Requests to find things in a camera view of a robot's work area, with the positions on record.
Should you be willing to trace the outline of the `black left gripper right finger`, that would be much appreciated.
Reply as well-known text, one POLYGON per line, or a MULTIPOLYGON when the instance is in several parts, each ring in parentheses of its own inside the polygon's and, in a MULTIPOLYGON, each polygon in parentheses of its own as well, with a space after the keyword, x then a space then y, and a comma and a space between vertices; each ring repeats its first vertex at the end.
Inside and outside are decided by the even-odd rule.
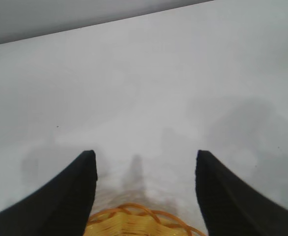
POLYGON ((211 236, 288 236, 288 210, 253 189, 207 150, 197 153, 195 191, 211 236))

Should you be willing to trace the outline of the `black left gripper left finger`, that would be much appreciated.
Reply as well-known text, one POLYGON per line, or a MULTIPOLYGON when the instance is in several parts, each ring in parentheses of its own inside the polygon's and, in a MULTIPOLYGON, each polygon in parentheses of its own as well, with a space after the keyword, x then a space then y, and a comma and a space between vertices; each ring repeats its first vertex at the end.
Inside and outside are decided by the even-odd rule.
POLYGON ((83 151, 44 186, 0 212, 0 236, 81 236, 98 180, 96 155, 83 151))

